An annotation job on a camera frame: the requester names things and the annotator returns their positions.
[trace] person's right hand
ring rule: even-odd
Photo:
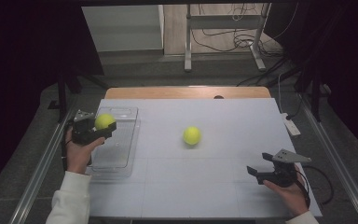
[[[67,171],[83,175],[86,172],[92,150],[103,144],[105,138],[100,137],[86,146],[81,146],[72,142],[72,129],[73,127],[69,128],[65,136],[66,159],[68,162]]]
[[[297,173],[298,181],[304,185],[304,180],[302,179],[301,175]],[[277,192],[281,198],[283,199],[286,206],[289,210],[293,213],[294,216],[299,216],[309,211],[307,204],[305,202],[304,194],[298,185],[293,184],[287,188],[281,188],[278,185],[264,180],[263,184],[267,186],[267,188],[272,189],[273,191]]]

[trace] wall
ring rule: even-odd
[[[97,51],[162,49],[158,6],[82,9]]]

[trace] tennis ball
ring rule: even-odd
[[[201,139],[201,131],[197,127],[190,126],[183,133],[183,140],[189,145],[196,145]]]
[[[113,118],[110,114],[101,114],[95,120],[94,125],[96,130],[101,130],[107,128],[110,124],[116,122],[115,118]]]

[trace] white shirt sleeve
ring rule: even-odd
[[[47,224],[87,224],[90,216],[90,175],[65,172],[60,190],[55,191]]]
[[[313,214],[308,211],[298,217],[294,217],[286,222],[286,224],[318,224],[319,222],[313,216]]]

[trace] clear plastic box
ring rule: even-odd
[[[94,179],[117,179],[131,175],[136,143],[141,122],[136,107],[101,107],[100,114],[111,114],[116,119],[117,129],[103,145],[91,154],[91,165],[86,173]]]

